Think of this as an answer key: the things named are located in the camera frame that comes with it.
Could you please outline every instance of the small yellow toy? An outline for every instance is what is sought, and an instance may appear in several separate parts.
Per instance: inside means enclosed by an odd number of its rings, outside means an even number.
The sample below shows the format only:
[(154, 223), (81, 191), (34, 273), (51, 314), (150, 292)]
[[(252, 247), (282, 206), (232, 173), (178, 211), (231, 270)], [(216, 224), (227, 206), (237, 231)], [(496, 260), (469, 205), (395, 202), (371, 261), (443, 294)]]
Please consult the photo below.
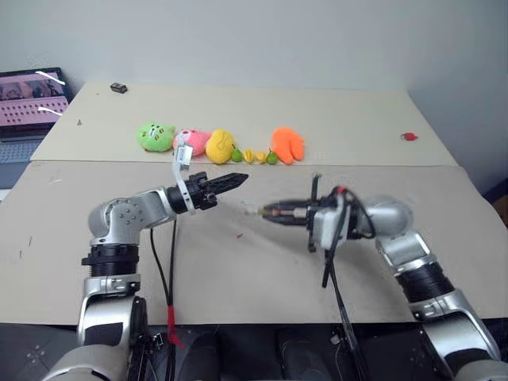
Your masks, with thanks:
[(252, 164), (254, 162), (254, 152), (251, 149), (246, 149), (244, 151), (244, 160), (245, 163)]
[(206, 143), (206, 156), (212, 163), (223, 164), (229, 161), (234, 150), (233, 136), (224, 129), (216, 129)]
[(263, 151), (256, 152), (255, 154), (256, 160), (260, 162), (260, 164), (265, 164), (267, 162), (267, 154)]

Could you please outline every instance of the plush toy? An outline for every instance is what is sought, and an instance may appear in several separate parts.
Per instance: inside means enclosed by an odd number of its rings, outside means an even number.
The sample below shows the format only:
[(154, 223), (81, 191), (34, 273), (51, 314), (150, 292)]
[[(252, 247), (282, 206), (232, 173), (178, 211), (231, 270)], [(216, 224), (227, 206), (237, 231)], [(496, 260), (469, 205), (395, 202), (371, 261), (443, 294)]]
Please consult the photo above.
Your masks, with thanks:
[(211, 133), (202, 133), (196, 129), (183, 129), (173, 140), (173, 148), (176, 149), (176, 147), (178, 147), (178, 140), (182, 137), (185, 140), (185, 144), (190, 145), (193, 148), (193, 157), (202, 155), (205, 153), (206, 142), (209, 140), (211, 135)]
[(305, 141), (292, 129), (277, 128), (271, 135), (271, 150), (286, 165), (293, 164), (294, 160), (302, 160), (305, 153)]
[(137, 141), (145, 151), (167, 151), (171, 149), (175, 130), (176, 127), (173, 125), (158, 125), (150, 121), (137, 131)]
[(224, 129), (216, 129), (206, 143), (206, 156), (212, 163), (223, 164), (229, 161), (234, 150), (234, 139)]

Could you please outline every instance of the white wall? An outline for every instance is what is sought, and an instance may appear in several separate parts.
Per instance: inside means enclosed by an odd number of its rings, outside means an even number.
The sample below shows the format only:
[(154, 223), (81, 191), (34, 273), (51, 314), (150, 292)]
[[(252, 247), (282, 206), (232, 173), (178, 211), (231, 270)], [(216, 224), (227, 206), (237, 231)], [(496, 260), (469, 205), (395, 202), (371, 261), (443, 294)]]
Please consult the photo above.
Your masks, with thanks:
[(506, 177), (507, 23), (506, 0), (0, 0), (0, 71), (408, 89), (485, 191)]

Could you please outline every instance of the table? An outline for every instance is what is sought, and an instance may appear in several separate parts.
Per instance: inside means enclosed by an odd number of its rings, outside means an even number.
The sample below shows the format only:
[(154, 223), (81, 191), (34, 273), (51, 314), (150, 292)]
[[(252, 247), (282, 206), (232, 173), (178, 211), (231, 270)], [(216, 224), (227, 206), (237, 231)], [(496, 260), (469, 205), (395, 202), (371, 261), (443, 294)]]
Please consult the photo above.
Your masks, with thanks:
[[(405, 91), (128, 86), (119, 94), (88, 83), (32, 160), (168, 162), (171, 152), (145, 152), (136, 141), (145, 122), (157, 121), (227, 129), (242, 150), (265, 152), (285, 125), (306, 140), (297, 165), (456, 165)], [(419, 139), (401, 140), (406, 132)]]
[[(74, 325), (87, 268), (87, 215), (97, 204), (172, 185), (165, 163), (34, 162), (0, 203), (0, 321)], [(178, 324), (337, 321), (333, 291), (321, 289), (322, 255), (306, 251), (306, 231), (243, 214), (246, 206), (350, 186), (364, 198), (392, 194), (414, 210), (415, 227), (482, 318), (507, 316), (506, 228), (457, 166), (345, 167), (195, 164), (209, 177), (249, 174), (219, 206), (178, 222), (175, 306)], [(167, 269), (171, 225), (156, 229)], [(413, 321), (398, 284), (371, 241), (348, 242), (336, 266), (354, 322)], [(160, 279), (141, 237), (140, 295), (150, 324), (165, 324)]]

